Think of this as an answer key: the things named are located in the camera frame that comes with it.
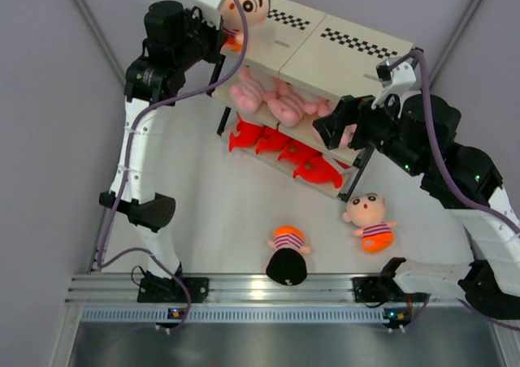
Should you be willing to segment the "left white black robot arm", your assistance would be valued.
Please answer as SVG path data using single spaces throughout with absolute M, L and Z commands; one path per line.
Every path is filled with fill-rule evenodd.
M 181 297 L 184 283 L 169 227 L 176 202 L 155 187 L 158 148 L 186 72 L 200 61 L 217 62 L 226 35 L 220 11 L 202 4 L 186 8 L 177 1 L 156 2 L 144 25 L 141 53 L 125 73 L 117 171 L 99 202 L 110 218 L 125 215 L 141 237 L 149 260 L 141 289 L 171 302 Z

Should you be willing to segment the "red whale plush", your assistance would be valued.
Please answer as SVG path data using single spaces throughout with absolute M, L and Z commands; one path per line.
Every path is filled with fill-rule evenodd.
M 350 165 L 336 159 L 314 156 L 299 164 L 292 177 L 301 178 L 310 184 L 332 184 L 335 188 L 342 188 L 350 168 Z
M 307 163 L 311 158 L 320 154 L 317 149 L 297 140 L 292 140 L 287 144 L 278 156 L 278 161 L 287 161 L 296 166 Z
M 237 115 L 237 123 L 228 136 L 228 151 L 237 148 L 250 148 L 257 144 L 265 131 L 265 126 L 251 123 Z
M 280 152 L 290 142 L 291 138 L 280 132 L 278 129 L 266 127 L 256 144 L 255 153 Z

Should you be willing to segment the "red whale plush rightmost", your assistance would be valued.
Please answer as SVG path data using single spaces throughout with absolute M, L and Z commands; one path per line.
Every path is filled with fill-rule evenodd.
M 292 177 L 301 178 L 310 184 L 332 184 L 335 188 L 342 188 L 350 168 L 350 165 L 336 159 L 314 156 L 299 164 Z

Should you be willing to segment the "boy doll black hair back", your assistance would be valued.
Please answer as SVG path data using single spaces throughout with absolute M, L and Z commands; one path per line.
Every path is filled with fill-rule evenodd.
M 302 284 L 308 276 L 305 255 L 311 253 L 304 232 L 289 225 L 278 227 L 268 245 L 273 253 L 266 265 L 266 276 L 286 287 Z

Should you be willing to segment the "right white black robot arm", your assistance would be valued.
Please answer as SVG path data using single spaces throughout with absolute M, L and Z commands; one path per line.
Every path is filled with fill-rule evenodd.
M 519 220 L 509 207 L 500 172 L 482 150 L 456 142 L 462 115 L 438 96 L 420 93 L 400 101 L 391 94 L 344 96 L 313 121 L 327 149 L 337 149 L 347 127 L 353 150 L 372 148 L 404 172 L 420 176 L 420 188 L 458 217 L 482 256 L 460 266 L 448 295 L 482 315 L 519 318 Z

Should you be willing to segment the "pink striped frog plush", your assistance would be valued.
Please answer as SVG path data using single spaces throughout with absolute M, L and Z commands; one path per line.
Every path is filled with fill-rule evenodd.
M 345 129 L 357 123 L 360 98 L 342 97 L 328 115 L 313 121 L 312 126 L 326 149 L 341 147 Z
M 329 101 L 317 94 L 293 84 L 282 84 L 278 96 L 267 102 L 273 116 L 285 127 L 293 127 L 304 116 L 317 114 L 320 117 L 331 112 Z
M 274 76 L 251 67 L 240 69 L 239 82 L 230 88 L 229 95 L 236 107 L 252 114 L 263 102 L 277 97 L 278 83 Z

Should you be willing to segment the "aluminium rail base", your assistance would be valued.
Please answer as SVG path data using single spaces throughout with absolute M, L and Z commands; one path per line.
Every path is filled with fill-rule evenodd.
M 75 276 L 67 290 L 68 304 L 130 304 L 143 287 L 141 274 Z M 336 304 L 353 303 L 366 274 L 311 274 L 296 286 L 283 286 L 260 274 L 197 274 L 184 279 L 194 304 Z

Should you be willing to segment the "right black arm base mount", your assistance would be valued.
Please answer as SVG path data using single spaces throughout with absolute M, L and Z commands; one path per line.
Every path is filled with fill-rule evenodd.
M 352 278 L 354 299 L 363 304 L 424 302 L 425 293 L 403 291 L 392 278 L 367 276 Z

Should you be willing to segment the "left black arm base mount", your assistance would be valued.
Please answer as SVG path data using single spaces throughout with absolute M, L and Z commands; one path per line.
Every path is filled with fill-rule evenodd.
M 182 278 L 181 282 L 188 290 L 191 301 L 195 304 L 204 302 L 209 294 L 210 280 L 205 277 Z M 146 276 L 141 279 L 137 295 L 139 303 L 187 303 L 184 289 L 173 279 Z

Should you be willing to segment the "beige three-tier shelf black frame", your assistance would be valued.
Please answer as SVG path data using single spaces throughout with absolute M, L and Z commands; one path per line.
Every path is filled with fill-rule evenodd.
M 317 114 L 306 114 L 293 127 L 282 125 L 269 111 L 266 102 L 254 113 L 246 114 L 230 98 L 230 88 L 239 82 L 240 69 L 251 67 L 276 78 L 277 96 L 282 84 L 293 84 L 326 98 L 332 112 L 344 95 L 375 98 L 382 90 L 376 66 L 388 58 L 407 54 L 413 48 L 412 42 L 307 6 L 289 0 L 271 0 L 267 18 L 249 30 L 248 46 L 244 52 L 223 47 L 225 58 L 241 58 L 242 64 L 213 92 L 213 97 L 225 105 L 218 133 L 228 145 L 228 136 L 236 126 L 237 115 L 240 115 L 251 123 L 278 129 L 291 141 L 297 140 L 317 149 L 319 156 L 350 165 L 342 188 L 335 188 L 331 183 L 312 184 L 296 178 L 328 196 L 347 200 L 371 157 L 369 150 L 326 149 L 312 128 L 312 122 L 322 118 Z M 256 145 L 237 149 L 243 149 L 293 177 L 297 166 L 278 161 L 281 151 L 256 154 L 255 148 Z

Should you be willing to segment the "red whale plush leftmost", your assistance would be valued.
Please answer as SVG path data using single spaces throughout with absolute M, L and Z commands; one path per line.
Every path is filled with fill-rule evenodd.
M 237 115 L 237 123 L 228 136 L 228 151 L 237 148 L 250 148 L 257 144 L 265 131 L 265 126 L 251 123 Z

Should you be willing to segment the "boy doll near shelf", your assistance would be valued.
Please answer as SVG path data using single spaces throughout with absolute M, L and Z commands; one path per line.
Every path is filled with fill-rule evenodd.
M 366 253 L 378 253 L 393 244 L 397 222 L 387 221 L 386 216 L 386 200 L 374 192 L 350 199 L 343 213 L 344 221 L 356 227 L 353 236 Z

